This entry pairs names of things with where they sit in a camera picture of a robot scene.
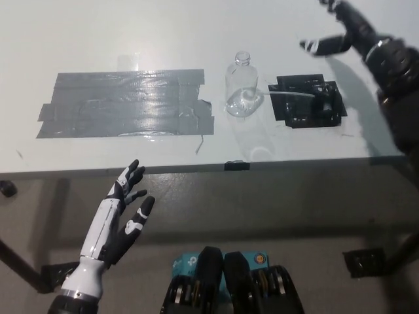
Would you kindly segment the white and black left hand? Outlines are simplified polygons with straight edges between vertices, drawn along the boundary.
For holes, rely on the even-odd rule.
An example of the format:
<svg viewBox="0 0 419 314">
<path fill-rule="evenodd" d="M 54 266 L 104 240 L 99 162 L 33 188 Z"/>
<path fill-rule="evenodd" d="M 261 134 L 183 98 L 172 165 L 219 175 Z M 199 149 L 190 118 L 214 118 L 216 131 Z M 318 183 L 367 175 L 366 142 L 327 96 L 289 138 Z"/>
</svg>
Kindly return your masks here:
<svg viewBox="0 0 419 314">
<path fill-rule="evenodd" d="M 132 190 L 142 180 L 144 172 L 145 167 L 134 160 L 117 177 L 92 220 L 81 249 L 81 263 L 95 260 L 106 266 L 115 265 L 141 235 L 155 204 L 155 198 L 148 196 L 146 190 Z M 127 206 L 143 196 L 143 203 L 123 228 L 119 228 L 120 217 Z"/>
</svg>

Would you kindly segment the black and white right hand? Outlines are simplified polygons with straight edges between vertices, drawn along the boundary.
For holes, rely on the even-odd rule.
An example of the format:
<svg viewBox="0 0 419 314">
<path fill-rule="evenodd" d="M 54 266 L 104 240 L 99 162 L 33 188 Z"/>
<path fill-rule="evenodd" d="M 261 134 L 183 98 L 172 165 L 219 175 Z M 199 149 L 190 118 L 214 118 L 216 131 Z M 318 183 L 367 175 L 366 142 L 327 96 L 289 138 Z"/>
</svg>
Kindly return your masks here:
<svg viewBox="0 0 419 314">
<path fill-rule="evenodd" d="M 301 40 L 299 46 L 313 56 L 332 56 L 342 54 L 354 48 L 365 61 L 369 52 L 380 41 L 380 36 L 369 21 L 353 5 L 347 1 L 319 1 L 334 14 L 346 32 L 341 35 L 322 39 Z"/>
</svg>

